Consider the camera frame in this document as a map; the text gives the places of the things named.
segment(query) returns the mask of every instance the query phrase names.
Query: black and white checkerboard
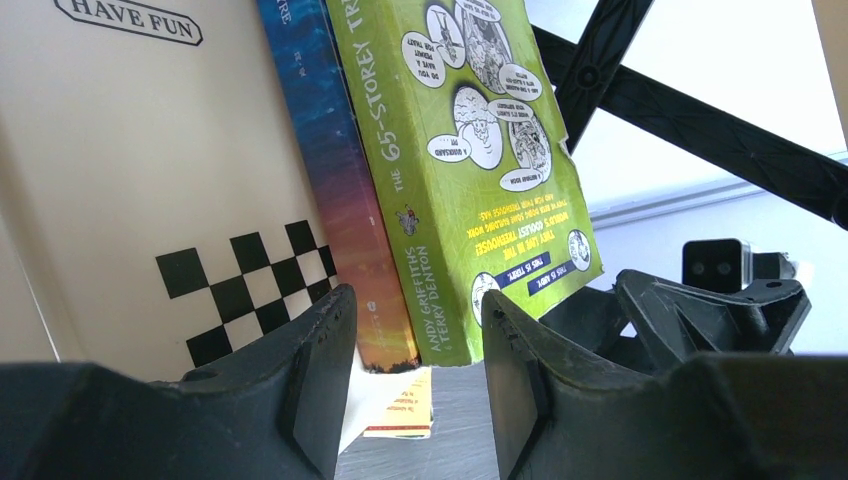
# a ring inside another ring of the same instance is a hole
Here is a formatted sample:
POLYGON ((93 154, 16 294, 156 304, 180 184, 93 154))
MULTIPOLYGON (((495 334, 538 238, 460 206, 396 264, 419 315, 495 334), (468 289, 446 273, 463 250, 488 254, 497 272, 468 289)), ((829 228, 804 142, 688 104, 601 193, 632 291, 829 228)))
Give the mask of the black and white checkerboard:
POLYGON ((329 246, 306 220, 230 239, 233 255, 198 248, 156 257, 171 299, 210 289, 221 324, 185 344, 195 367, 253 342, 303 313, 336 286, 329 246))

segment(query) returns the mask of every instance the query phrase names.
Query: book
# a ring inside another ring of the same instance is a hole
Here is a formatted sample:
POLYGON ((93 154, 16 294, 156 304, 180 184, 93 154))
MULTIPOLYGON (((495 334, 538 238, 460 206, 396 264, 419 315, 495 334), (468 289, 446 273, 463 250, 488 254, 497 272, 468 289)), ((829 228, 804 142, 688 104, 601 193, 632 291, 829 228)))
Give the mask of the book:
POLYGON ((257 0, 339 281, 357 298, 366 369, 419 364, 398 272, 320 0, 257 0))
POLYGON ((482 359, 483 294, 540 317, 602 272, 520 0, 325 0, 425 365, 482 359))
POLYGON ((369 425, 363 437, 430 438, 433 426, 432 371, 419 369, 418 378, 386 409, 383 416, 369 425))

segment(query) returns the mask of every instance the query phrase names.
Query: black plastic claw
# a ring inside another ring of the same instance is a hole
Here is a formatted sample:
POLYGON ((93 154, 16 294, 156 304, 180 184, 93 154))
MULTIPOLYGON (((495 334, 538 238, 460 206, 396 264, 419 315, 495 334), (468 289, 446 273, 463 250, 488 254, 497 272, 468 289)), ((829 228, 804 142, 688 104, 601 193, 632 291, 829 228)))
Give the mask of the black plastic claw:
POLYGON ((497 291, 483 299, 483 344, 501 478, 848 476, 844 359, 698 354, 651 377, 497 291))
POLYGON ((335 472, 353 289, 179 382, 93 364, 0 367, 0 478, 323 478, 335 472))
POLYGON ((654 374, 699 351, 787 353, 810 308, 794 280, 756 280, 727 295, 623 270, 612 291, 583 288, 539 321, 593 353, 654 374), (620 336, 628 323, 635 339, 620 336))

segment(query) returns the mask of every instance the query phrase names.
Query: cartoon illustration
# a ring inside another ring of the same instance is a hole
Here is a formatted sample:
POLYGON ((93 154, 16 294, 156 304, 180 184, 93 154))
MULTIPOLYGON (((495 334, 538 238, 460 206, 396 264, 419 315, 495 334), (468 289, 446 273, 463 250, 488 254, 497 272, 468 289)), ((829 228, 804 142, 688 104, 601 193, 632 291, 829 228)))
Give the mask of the cartoon illustration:
POLYGON ((460 28, 471 70, 489 90, 506 93, 499 75, 501 67, 512 62, 512 54, 500 23, 475 17, 459 5, 456 11, 457 19, 462 19, 460 28))
POLYGON ((592 263, 592 249, 589 247, 589 239, 580 230, 572 230, 568 234, 568 252, 571 261, 577 270, 585 272, 592 263))
POLYGON ((471 285, 471 310, 474 312, 474 318, 477 319, 477 324, 483 326, 483 317, 481 310, 483 308, 483 294, 489 290, 500 290, 501 287, 495 280, 495 277, 486 272, 480 273, 474 278, 474 283, 471 285))
POLYGON ((398 216, 403 232, 409 236, 415 235, 415 232, 418 231, 418 217, 415 216, 415 212, 409 208, 409 205, 406 205, 406 213, 395 212, 395 215, 398 216))
POLYGON ((462 87, 456 94, 453 118, 460 138, 471 145, 471 160, 491 170, 501 163, 503 135, 497 117, 489 112, 489 102, 477 89, 462 87))
POLYGON ((461 68, 465 64, 462 32, 447 10, 438 5, 427 9, 427 31, 446 64, 453 68, 461 68))
POLYGON ((522 168, 537 170, 542 174, 543 182, 551 176, 551 145, 536 117, 526 122, 510 123, 509 140, 522 168))

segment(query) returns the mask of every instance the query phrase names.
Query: gradient book spine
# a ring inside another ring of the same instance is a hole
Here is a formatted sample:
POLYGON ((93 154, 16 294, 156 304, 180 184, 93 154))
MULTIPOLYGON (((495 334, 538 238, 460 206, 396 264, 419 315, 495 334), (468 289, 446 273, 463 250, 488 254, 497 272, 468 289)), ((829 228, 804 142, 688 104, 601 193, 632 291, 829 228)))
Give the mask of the gradient book spine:
POLYGON ((356 291, 366 368, 401 372, 419 355, 344 72, 321 0, 257 0, 339 280, 356 291))

